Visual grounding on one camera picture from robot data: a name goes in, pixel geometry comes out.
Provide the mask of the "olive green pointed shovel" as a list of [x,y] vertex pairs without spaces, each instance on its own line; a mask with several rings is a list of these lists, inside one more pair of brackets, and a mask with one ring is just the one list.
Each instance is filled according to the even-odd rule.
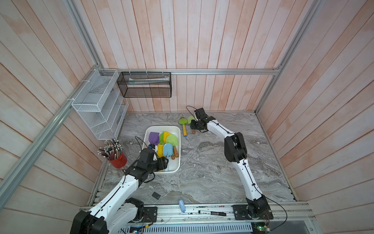
[[[191,126],[192,120],[195,120],[194,116],[189,116],[188,117],[188,125],[189,126]],[[195,129],[191,129],[191,132],[192,132],[192,134],[196,134],[196,130]]]

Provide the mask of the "green shovel yellow handle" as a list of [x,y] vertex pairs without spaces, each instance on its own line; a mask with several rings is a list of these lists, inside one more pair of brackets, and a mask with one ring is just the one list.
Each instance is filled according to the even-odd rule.
[[186,129],[186,124],[188,122],[188,119],[184,118],[184,117],[181,117],[179,119],[179,124],[182,125],[182,128],[183,128],[183,136],[186,137],[187,136],[187,129]]

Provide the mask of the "light blue shovel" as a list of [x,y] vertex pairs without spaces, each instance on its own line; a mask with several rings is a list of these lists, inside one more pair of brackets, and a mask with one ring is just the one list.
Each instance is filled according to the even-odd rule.
[[166,143],[163,145],[162,155],[164,157],[172,157],[173,156],[173,145],[171,143]]

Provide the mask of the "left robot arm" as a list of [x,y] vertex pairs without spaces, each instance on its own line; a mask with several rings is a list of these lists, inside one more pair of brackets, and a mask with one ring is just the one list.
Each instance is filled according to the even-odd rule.
[[168,166],[167,157],[159,157],[154,149],[144,148],[139,159],[124,172],[120,182],[106,197],[89,211],[79,211],[74,217],[71,234],[111,234],[129,222],[143,222],[147,215],[144,203],[131,195],[141,184],[149,182],[149,175]]

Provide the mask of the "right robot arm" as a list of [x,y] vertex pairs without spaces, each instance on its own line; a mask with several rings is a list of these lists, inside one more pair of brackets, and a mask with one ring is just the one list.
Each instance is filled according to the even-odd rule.
[[233,132],[221,125],[216,118],[208,116],[203,108],[194,110],[196,118],[191,121],[191,129],[200,132],[210,131],[224,141],[226,159],[236,169],[244,186],[248,203],[245,216],[249,219],[273,219],[266,196],[257,185],[247,159],[247,148],[242,133]]

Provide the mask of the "white plastic storage box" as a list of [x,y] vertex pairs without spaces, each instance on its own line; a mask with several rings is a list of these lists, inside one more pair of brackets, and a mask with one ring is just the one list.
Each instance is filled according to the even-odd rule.
[[[150,132],[158,132],[159,133],[159,138],[160,138],[159,144],[165,144],[163,142],[162,136],[161,136],[163,132],[169,132],[169,133],[177,136],[178,141],[179,141],[179,145],[177,146],[177,150],[178,150],[179,154],[181,153],[181,130],[179,129],[179,127],[174,126],[174,125],[164,125],[164,126],[156,125],[156,126],[149,127],[145,132],[145,136],[144,136],[145,143],[143,144],[143,147],[146,147],[150,144],[149,143]],[[176,158],[174,160],[172,160],[171,157],[169,157],[168,159],[169,159],[169,163],[168,163],[167,169],[155,172],[156,175],[157,174],[165,174],[165,175],[166,174],[174,174],[180,169],[181,156],[179,156],[178,158]]]

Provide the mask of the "light green shovel wide blade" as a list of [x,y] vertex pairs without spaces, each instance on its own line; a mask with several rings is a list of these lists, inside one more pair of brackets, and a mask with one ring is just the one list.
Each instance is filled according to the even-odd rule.
[[179,141],[178,141],[177,136],[175,136],[174,134],[168,135],[167,138],[166,138],[166,142],[172,144],[172,146],[173,146],[173,156],[174,156],[174,158],[178,158],[179,153],[178,153],[178,150],[177,150],[177,146],[179,145]]

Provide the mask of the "purple shovel square blade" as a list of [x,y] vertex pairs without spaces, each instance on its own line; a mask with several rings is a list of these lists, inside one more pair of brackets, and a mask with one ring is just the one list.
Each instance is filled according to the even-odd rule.
[[152,145],[158,145],[160,142],[159,133],[158,132],[150,132],[149,134],[149,143]]

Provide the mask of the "small black square piece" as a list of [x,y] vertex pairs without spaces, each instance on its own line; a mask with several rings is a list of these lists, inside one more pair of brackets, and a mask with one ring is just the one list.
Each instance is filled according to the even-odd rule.
[[158,194],[157,192],[153,192],[152,197],[155,198],[155,199],[157,199],[157,200],[159,200],[160,197],[161,197],[161,195]]

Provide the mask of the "red cup of pencils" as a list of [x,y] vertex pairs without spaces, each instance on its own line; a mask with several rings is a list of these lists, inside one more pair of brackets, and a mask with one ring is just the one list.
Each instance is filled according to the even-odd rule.
[[116,139],[104,141],[105,146],[100,147],[97,153],[107,159],[110,164],[117,168],[123,168],[127,164],[127,157],[123,153],[123,147]]

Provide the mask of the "light blue small cylinder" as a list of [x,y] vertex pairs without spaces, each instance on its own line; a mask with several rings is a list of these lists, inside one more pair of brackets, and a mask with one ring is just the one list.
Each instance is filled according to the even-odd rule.
[[184,201],[183,201],[182,199],[180,199],[180,200],[178,201],[178,204],[179,204],[179,207],[180,207],[181,212],[182,212],[182,213],[185,213],[185,212],[186,212],[186,207],[185,207],[185,203],[184,203]]

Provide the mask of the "black marker pen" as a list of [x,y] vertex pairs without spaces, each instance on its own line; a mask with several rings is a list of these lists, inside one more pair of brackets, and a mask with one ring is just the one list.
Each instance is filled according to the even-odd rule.
[[204,211],[204,210],[199,210],[199,214],[204,214],[204,215],[216,215],[216,216],[227,216],[225,212],[214,212],[214,211]]

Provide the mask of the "black mesh wall basket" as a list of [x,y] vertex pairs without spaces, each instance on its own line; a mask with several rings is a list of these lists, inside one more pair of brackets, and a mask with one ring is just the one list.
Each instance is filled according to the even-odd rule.
[[125,98],[171,98],[169,72],[121,72],[117,85]]

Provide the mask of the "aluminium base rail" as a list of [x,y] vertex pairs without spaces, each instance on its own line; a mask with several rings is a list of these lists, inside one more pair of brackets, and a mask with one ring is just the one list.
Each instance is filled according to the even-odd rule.
[[[218,204],[187,204],[186,212],[182,213],[179,205],[144,205],[147,218],[143,222],[129,222],[127,224],[177,224],[177,223],[224,223],[224,222],[284,222],[299,220],[314,220],[316,217],[309,205],[303,202],[271,203],[270,209],[273,219],[249,219],[245,216],[244,203]],[[92,207],[82,209],[89,211]],[[199,214],[199,210],[225,212],[227,216]]]

